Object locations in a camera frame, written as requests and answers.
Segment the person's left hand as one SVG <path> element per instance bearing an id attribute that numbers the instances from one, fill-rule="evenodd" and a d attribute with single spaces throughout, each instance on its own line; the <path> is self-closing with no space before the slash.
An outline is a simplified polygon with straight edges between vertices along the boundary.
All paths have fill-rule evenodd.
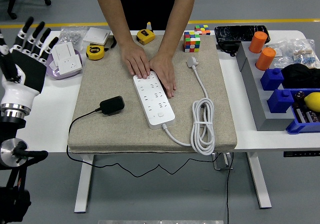
<path id="1" fill-rule="evenodd" d="M 151 69 L 157 74 L 159 80 L 164 86 L 167 97 L 174 97 L 177 87 L 173 57 L 171 55 L 157 53 L 149 63 Z"/>

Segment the person's right hand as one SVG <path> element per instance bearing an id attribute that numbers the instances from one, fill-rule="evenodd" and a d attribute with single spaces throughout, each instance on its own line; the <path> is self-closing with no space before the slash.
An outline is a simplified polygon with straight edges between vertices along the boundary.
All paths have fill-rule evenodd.
<path id="1" fill-rule="evenodd" d="M 131 75 L 146 79 L 150 75 L 150 65 L 144 49 L 135 43 L 121 47 L 121 57 Z"/>

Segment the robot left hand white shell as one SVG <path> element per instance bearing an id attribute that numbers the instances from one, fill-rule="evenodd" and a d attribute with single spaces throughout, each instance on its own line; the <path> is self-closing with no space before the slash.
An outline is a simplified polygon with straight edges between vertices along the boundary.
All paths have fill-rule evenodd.
<path id="1" fill-rule="evenodd" d="M 34 18 L 31 16 L 18 32 L 12 47 L 9 47 L 0 35 L 0 68 L 2 71 L 1 84 L 4 88 L 4 96 L 1 106 L 20 105 L 31 110 L 34 98 L 43 89 L 46 75 L 46 61 L 53 47 L 58 42 L 58 37 L 44 46 L 51 29 L 43 31 L 45 23 L 42 21 L 32 34 L 28 30 Z"/>

